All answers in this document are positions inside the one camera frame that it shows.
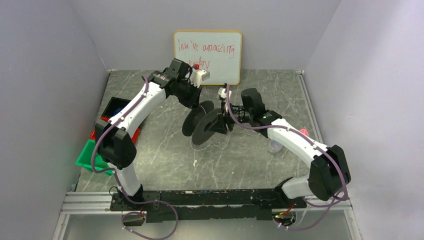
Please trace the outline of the black cable spool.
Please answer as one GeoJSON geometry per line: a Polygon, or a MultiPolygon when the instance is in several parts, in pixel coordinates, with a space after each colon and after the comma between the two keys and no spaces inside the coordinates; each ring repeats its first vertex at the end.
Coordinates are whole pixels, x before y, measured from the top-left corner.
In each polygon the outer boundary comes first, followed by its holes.
{"type": "Polygon", "coordinates": [[[192,109],[181,130],[184,136],[191,137],[194,145],[202,145],[215,133],[226,135],[229,131],[222,110],[215,108],[211,100],[202,101],[198,108],[192,109]]]}

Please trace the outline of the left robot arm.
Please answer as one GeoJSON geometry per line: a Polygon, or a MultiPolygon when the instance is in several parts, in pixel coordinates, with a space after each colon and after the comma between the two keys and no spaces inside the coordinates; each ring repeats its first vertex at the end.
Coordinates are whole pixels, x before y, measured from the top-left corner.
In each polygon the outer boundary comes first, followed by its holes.
{"type": "Polygon", "coordinates": [[[118,184],[118,191],[130,203],[144,201],[143,185],[137,178],[133,161],[137,149],[132,141],[135,131],[146,117],[168,97],[174,96],[189,109],[199,106],[202,82],[210,72],[197,65],[174,58],[164,70],[143,77],[138,94],[109,120],[95,124],[95,147],[92,155],[100,155],[118,184]]]}

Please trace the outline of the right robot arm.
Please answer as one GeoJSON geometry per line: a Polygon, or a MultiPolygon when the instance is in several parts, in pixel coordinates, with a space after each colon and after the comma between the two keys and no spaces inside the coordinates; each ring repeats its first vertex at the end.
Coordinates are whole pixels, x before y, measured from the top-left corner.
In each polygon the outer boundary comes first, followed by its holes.
{"type": "Polygon", "coordinates": [[[261,94],[255,88],[242,91],[242,105],[231,104],[230,87],[218,90],[221,111],[227,127],[238,125],[254,130],[276,141],[299,157],[309,168],[308,174],[282,183],[279,189],[288,199],[314,196],[321,201],[334,198],[336,202],[349,197],[347,184],[351,175],[343,149],[314,140],[294,128],[278,113],[267,110],[261,94]]]}

